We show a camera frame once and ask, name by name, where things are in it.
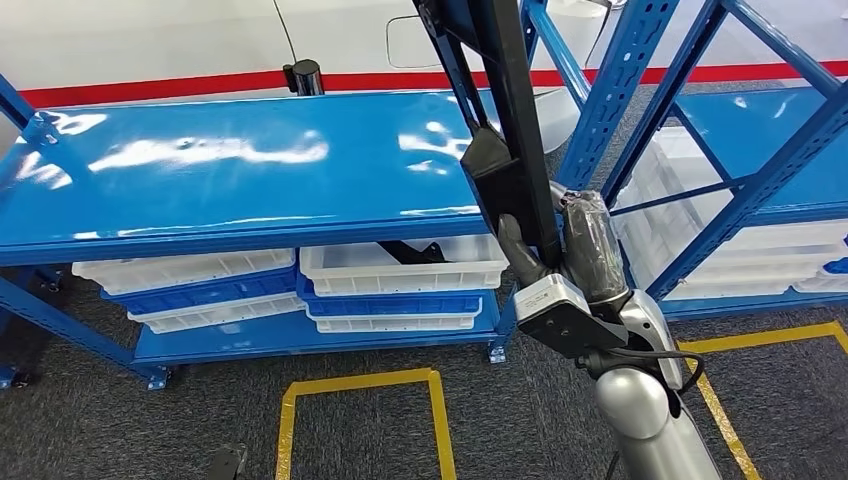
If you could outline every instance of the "white plastic bin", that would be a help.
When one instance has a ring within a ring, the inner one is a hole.
[[[268,317],[304,308],[306,304],[297,297],[297,293],[289,292],[145,315],[128,313],[127,318],[147,325],[153,333],[168,333]]]
[[[405,240],[423,250],[436,242],[450,263],[401,265],[376,243],[300,249],[300,270],[318,296],[497,288],[509,265],[493,235]]]
[[[844,293],[848,292],[848,273],[828,273],[819,269],[816,275],[792,285],[801,293]]]
[[[685,128],[663,128],[637,162],[615,208],[719,181]],[[730,192],[722,190],[613,217],[636,284],[646,288],[656,280],[730,198]],[[815,275],[821,265],[848,255],[846,234],[848,220],[744,228],[684,279],[687,283],[678,286],[671,298],[782,293]]]
[[[681,283],[664,300],[690,300],[697,298],[750,297],[780,295],[789,289],[786,280],[757,281],[750,283],[715,283],[688,285]]]
[[[99,283],[110,295],[121,295],[286,268],[294,265],[294,259],[294,250],[283,248],[77,262],[71,271],[74,275]]]
[[[475,313],[436,313],[432,315],[352,315],[342,317],[313,317],[321,333],[404,332],[427,330],[468,330],[474,327],[474,318],[483,311],[483,300]]]

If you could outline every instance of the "stacked bins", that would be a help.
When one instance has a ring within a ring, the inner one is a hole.
[[[78,262],[72,271],[99,283],[103,298],[154,333],[304,308],[292,249]]]
[[[302,248],[307,316],[322,333],[473,328],[506,257],[492,235],[405,241],[417,251],[434,242],[444,263],[402,264],[377,243]]]
[[[686,129],[666,127],[654,135],[615,207],[720,181]],[[729,190],[722,190],[613,217],[636,285],[649,286],[731,198]],[[848,220],[745,227],[666,299],[777,295],[793,286],[799,291],[848,291],[848,282],[839,281],[844,276],[826,267],[848,256],[846,234]]]

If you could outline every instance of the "black cable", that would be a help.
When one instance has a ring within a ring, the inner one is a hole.
[[[604,475],[604,480],[612,480],[612,474],[615,473],[615,467],[616,465],[618,465],[619,456],[620,455],[618,454],[617,450],[614,454],[612,454],[612,459],[610,460],[610,464],[607,467],[607,474]]]
[[[628,350],[626,348],[610,348],[607,352],[619,357],[634,357],[634,358],[691,358],[697,362],[695,371],[686,383],[677,391],[678,395],[683,395],[689,391],[696,383],[701,375],[704,374],[704,357],[693,352],[681,352],[680,350],[669,350],[667,352],[643,352],[641,350]]]
[[[286,34],[286,40],[289,42],[289,50],[292,52],[292,63],[297,63],[297,54],[294,53],[294,44],[289,36],[289,29],[286,27],[286,21],[283,20],[283,13],[280,12],[280,5],[277,4],[277,0],[274,0],[274,8],[277,10],[277,17],[280,18],[280,25],[283,26],[283,32]]]

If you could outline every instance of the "blue shelf board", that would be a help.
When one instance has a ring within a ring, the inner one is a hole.
[[[848,293],[799,293],[789,288],[780,295],[662,300],[660,308],[666,319],[673,322],[834,304],[848,304]]]
[[[494,292],[483,297],[474,328],[453,331],[318,333],[304,312],[244,322],[154,334],[144,327],[135,349],[135,365],[178,365],[220,360],[329,353],[349,350],[421,347],[489,342],[497,338],[500,318]]]
[[[811,87],[677,97],[675,112],[708,158],[730,178],[755,173],[824,103]],[[780,189],[750,225],[848,218],[848,135],[842,135]]]
[[[483,233],[470,140],[446,92],[40,111],[0,161],[0,265]]]

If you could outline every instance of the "yellow floor tape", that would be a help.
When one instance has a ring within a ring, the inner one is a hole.
[[[436,449],[439,454],[439,468],[442,473],[442,480],[456,480],[453,449],[451,447],[450,431],[448,429],[448,415],[445,408],[445,396],[442,390],[442,377],[439,375],[439,372],[430,368],[293,382],[283,395],[280,413],[280,437],[277,442],[276,480],[290,480],[291,478],[295,401],[298,396],[361,388],[385,387],[388,385],[401,385],[414,382],[427,382],[430,389],[430,406],[433,413]]]
[[[835,337],[839,345],[842,346],[842,349],[845,350],[845,353],[848,354],[848,334],[846,334],[838,321],[730,337],[678,342],[678,346],[681,350],[690,352],[711,353],[827,336]],[[690,370],[694,369],[694,362],[690,360],[687,363]],[[290,480],[291,478],[295,401],[299,395],[314,395],[318,393],[383,387],[413,382],[428,383],[442,480],[455,480],[456,469],[454,467],[453,449],[451,447],[450,431],[448,429],[442,379],[438,371],[429,368],[293,382],[289,389],[286,390],[282,400],[280,436],[277,444],[276,480]],[[757,472],[751,458],[748,456],[748,452],[745,450],[745,446],[733,429],[733,425],[730,424],[730,419],[727,417],[727,413],[725,413],[724,408],[721,406],[721,402],[719,402],[718,396],[716,396],[706,375],[698,380],[698,388],[724,437],[724,441],[727,442],[727,446],[739,464],[739,468],[742,469],[745,478],[747,480],[761,480],[760,474]]]
[[[842,328],[842,324],[838,321],[822,323],[817,325],[807,325],[804,327],[785,328],[781,330],[770,330],[767,332],[748,333],[744,335],[734,335],[730,337],[710,338],[707,340],[696,340],[692,342],[677,342],[680,350],[686,350],[695,353],[712,353],[734,350],[737,348],[759,347],[762,345],[772,345],[775,343],[793,342],[798,340],[807,340],[811,338],[821,337],[836,337],[836,341],[842,346],[842,349],[848,354],[848,334]],[[695,362],[687,360],[690,370],[694,370]],[[727,447],[736,458],[736,463],[742,469],[742,473],[748,480],[760,480],[760,474],[751,462],[751,457],[742,445],[739,436],[730,424],[730,419],[727,417],[718,396],[715,394],[710,381],[704,375],[698,380],[698,389],[707,402],[707,408],[716,421],[719,430],[721,431]]]

